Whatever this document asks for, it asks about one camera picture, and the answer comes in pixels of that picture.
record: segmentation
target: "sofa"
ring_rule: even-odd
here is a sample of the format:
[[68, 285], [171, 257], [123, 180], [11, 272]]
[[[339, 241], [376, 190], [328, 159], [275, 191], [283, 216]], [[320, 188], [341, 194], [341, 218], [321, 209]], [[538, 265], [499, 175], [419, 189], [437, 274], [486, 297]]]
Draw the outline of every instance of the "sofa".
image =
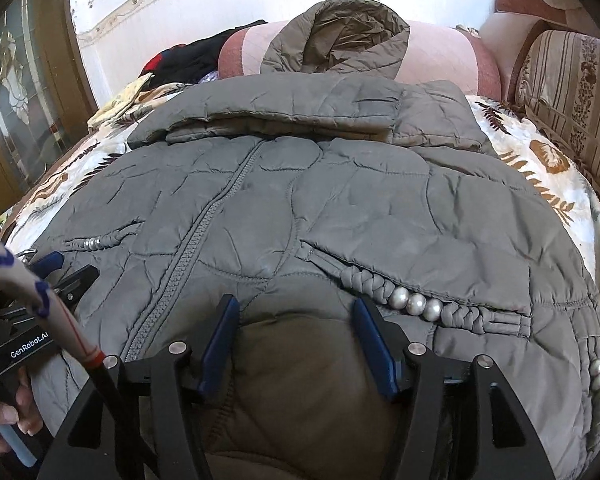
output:
[[[479, 31], [407, 22], [409, 46], [397, 81], [448, 79], [464, 94], [521, 110], [600, 193], [600, 38], [520, 12], [491, 14]], [[220, 78], [259, 73], [285, 25], [267, 23], [232, 35], [219, 56]]]

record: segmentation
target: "jacket pocket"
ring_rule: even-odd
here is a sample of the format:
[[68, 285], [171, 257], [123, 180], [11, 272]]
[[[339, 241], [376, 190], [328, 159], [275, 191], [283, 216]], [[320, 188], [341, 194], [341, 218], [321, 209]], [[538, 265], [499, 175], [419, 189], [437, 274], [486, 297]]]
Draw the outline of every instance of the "jacket pocket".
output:
[[144, 221], [133, 220], [128, 225], [115, 229], [109, 233], [92, 237], [71, 238], [62, 243], [64, 251], [99, 251], [110, 249], [122, 243], [126, 237], [135, 235], [144, 224]]
[[495, 333], [528, 338], [531, 334], [531, 318], [517, 312], [495, 310], [483, 305], [467, 305], [449, 301], [448, 297], [435, 295], [430, 291], [416, 290], [406, 283], [397, 283], [386, 277], [313, 247], [302, 241], [296, 256], [311, 262], [326, 274], [338, 280], [346, 289], [366, 294], [376, 303], [387, 305], [397, 286], [403, 286], [411, 294], [421, 293], [428, 300], [435, 298], [442, 302], [440, 318], [436, 323], [447, 328], [461, 328], [476, 334]]

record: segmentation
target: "black gripper frame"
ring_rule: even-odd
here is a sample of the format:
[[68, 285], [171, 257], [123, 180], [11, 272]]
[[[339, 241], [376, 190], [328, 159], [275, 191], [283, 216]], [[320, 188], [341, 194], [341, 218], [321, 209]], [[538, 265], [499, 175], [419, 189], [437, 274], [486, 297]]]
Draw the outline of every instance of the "black gripper frame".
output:
[[[117, 358], [109, 369], [136, 422], [139, 398], [151, 401], [160, 480], [212, 480], [197, 420], [220, 385], [239, 319], [238, 301], [225, 294], [184, 341], [173, 342], [151, 358], [128, 363]], [[117, 431], [91, 381], [75, 399], [38, 476], [59, 478], [144, 478], [136, 450]]]
[[[98, 276], [98, 269], [87, 265], [61, 280], [54, 290], [73, 312]], [[24, 304], [9, 300], [0, 290], [0, 378], [49, 346], [54, 347], [53, 340], [29, 315]]]
[[[430, 480], [445, 447], [452, 480], [555, 480], [542, 443], [512, 387], [488, 356], [437, 356], [384, 320], [368, 297], [353, 323], [378, 390], [403, 404], [381, 480]], [[455, 407], [452, 443], [439, 442], [444, 404]]]

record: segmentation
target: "silver bead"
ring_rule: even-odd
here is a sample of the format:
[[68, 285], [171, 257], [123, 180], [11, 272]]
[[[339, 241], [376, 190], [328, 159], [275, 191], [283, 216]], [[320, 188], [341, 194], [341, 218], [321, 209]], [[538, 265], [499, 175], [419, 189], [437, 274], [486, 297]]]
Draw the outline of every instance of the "silver bead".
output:
[[422, 294], [412, 294], [407, 302], [407, 312], [412, 316], [419, 316], [424, 312], [424, 307], [427, 304], [427, 298]]
[[591, 377], [600, 375], [600, 359], [593, 359], [589, 365], [589, 375], [591, 375]]
[[427, 300], [427, 304], [424, 307], [424, 313], [422, 317], [427, 321], [437, 321], [440, 319], [442, 313], [442, 301], [436, 298], [430, 298]]
[[409, 291], [403, 286], [397, 286], [389, 296], [389, 306], [394, 310], [402, 310], [407, 306]]
[[596, 375], [595, 379], [591, 381], [591, 389], [594, 392], [600, 390], [600, 374]]

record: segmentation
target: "gray puffer jacket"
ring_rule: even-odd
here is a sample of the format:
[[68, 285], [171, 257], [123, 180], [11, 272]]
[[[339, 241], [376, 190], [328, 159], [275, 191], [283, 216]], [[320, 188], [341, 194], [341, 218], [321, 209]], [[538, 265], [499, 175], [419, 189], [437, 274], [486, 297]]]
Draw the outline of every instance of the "gray puffer jacket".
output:
[[[442, 317], [385, 315], [437, 354], [491, 355], [558, 478], [600, 448], [595, 286], [451, 83], [222, 80], [152, 112], [129, 143], [37, 248], [65, 254], [59, 274], [100, 269], [77, 316], [125, 360], [187, 336], [223, 294], [238, 298], [230, 364], [203, 419], [215, 478], [379, 477], [397, 411], [376, 390], [350, 308], [360, 292], [385, 304], [397, 285], [442, 300]], [[52, 430], [85, 380], [64, 354], [34, 375]]]

